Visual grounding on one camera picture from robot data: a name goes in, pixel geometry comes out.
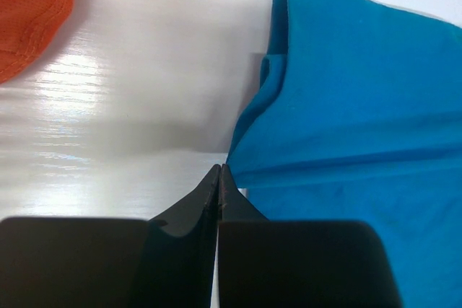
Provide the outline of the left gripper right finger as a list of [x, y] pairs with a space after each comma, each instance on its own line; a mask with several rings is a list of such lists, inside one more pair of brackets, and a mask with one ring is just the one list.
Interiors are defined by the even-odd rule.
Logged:
[[238, 307], [248, 278], [248, 244], [245, 233], [253, 222], [268, 219], [238, 190], [230, 167], [219, 176], [218, 286], [220, 307]]

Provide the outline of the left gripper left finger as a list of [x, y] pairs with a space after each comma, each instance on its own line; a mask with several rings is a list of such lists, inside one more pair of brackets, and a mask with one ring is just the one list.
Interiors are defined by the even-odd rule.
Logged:
[[149, 221], [149, 284], [164, 307], [209, 307], [217, 243], [220, 166]]

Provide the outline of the blue t shirt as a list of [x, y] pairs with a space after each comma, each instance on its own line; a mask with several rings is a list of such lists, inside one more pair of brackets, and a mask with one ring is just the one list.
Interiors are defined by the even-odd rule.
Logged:
[[227, 163], [272, 219], [359, 219], [406, 307], [461, 305], [461, 29], [371, 0], [273, 0]]

